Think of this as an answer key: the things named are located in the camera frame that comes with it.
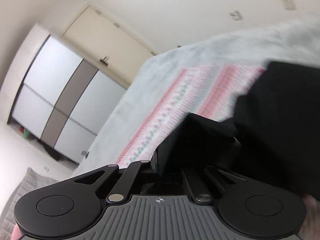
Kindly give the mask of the person right hand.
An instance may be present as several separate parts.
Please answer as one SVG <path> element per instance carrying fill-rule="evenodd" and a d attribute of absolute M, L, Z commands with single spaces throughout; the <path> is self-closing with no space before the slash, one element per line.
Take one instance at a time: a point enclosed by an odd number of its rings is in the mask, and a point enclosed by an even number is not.
<path fill-rule="evenodd" d="M 306 195 L 303 197 L 303 202 L 306 206 L 306 218 L 299 232 L 299 237 L 320 240 L 319 201 L 311 195 Z"/>

